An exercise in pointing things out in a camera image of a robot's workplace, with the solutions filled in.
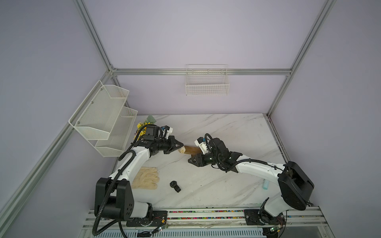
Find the wooden watch stand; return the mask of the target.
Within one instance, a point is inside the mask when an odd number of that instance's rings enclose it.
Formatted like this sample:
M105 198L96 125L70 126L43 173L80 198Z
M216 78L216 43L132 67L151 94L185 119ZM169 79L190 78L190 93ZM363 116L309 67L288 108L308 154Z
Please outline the wooden watch stand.
M183 146L180 150L179 150L180 153L182 154L188 154L188 155L196 155L196 154L199 154L201 153L201 150L199 149L199 147L196 147L196 146L188 146L188 145L185 145Z

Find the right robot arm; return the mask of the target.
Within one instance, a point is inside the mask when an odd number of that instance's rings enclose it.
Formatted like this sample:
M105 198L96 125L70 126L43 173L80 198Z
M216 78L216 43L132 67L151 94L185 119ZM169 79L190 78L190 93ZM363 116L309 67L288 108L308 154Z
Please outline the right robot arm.
M196 167L217 166L225 173L249 174L267 180L279 187L279 192L266 198L256 210L253 222L258 225L285 222L285 213L293 208L304 211L311 205L310 197L315 188L313 182L292 161L275 164L250 158L242 153L230 151L219 138L205 134L195 141L201 152L194 154L188 163Z

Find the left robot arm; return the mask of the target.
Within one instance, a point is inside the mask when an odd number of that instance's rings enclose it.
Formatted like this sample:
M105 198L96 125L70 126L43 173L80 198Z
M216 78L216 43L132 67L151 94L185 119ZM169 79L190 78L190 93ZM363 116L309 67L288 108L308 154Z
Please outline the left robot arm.
M136 221L149 225L153 221L152 204L135 201L132 184L143 164L159 151L170 154L183 143L172 135L169 126L143 125L127 151L118 158L124 163L110 176L96 183L92 235L98 236L114 224L123 231L122 222Z

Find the black wrist watch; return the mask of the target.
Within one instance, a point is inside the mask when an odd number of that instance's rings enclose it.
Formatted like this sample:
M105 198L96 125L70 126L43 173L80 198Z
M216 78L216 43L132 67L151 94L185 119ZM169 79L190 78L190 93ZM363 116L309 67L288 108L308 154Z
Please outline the black wrist watch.
M178 186L175 180L170 182L170 187L173 188L177 193L181 191L180 187Z

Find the yellow sunflower bouquet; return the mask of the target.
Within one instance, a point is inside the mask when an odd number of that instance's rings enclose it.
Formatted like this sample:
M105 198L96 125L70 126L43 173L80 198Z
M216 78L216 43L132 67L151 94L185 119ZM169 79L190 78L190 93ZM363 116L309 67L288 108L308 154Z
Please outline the yellow sunflower bouquet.
M137 132L135 134L135 138L140 139L143 135L145 135L145 133L146 133L145 125L155 124L156 122L157 122L157 120L152 115L149 115L145 119L145 121L143 121L137 125L138 129L137 129Z

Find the lower white mesh shelf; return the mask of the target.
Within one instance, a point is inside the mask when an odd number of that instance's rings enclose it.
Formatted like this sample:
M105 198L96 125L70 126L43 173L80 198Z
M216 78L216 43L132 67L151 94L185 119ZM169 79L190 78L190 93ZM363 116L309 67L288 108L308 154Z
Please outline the lower white mesh shelf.
M122 107L109 138L98 140L94 146L95 150L103 157L119 157L126 150L137 114L137 110Z

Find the white mesh shelf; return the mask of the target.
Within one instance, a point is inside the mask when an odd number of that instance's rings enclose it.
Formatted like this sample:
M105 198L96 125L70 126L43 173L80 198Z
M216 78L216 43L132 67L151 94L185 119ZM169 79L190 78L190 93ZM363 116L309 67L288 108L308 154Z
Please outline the white mesh shelf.
M103 157L119 157L126 150L137 114L137 110L122 107L109 138L98 140L94 146L95 150Z
M86 140L107 140L129 90L98 81L68 123Z

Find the upper white mesh shelf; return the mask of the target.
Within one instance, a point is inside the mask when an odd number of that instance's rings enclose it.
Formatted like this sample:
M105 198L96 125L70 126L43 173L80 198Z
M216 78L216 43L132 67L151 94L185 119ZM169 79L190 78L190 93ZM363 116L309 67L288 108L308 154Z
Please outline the upper white mesh shelf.
M86 140L107 140L129 90L98 81L68 123Z

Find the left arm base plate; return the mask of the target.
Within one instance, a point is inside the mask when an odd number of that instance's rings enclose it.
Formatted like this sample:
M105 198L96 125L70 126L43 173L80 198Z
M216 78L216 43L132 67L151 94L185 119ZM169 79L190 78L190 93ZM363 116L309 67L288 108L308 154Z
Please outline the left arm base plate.
M145 218L131 218L126 222L127 227L158 227L166 224L168 211L154 210Z

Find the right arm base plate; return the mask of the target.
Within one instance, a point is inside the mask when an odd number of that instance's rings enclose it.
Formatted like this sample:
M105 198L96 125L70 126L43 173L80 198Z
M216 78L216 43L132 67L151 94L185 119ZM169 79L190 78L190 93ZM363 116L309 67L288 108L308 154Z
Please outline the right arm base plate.
M284 225L286 223L282 213L278 216L271 216L260 209L245 209L244 217L247 225Z

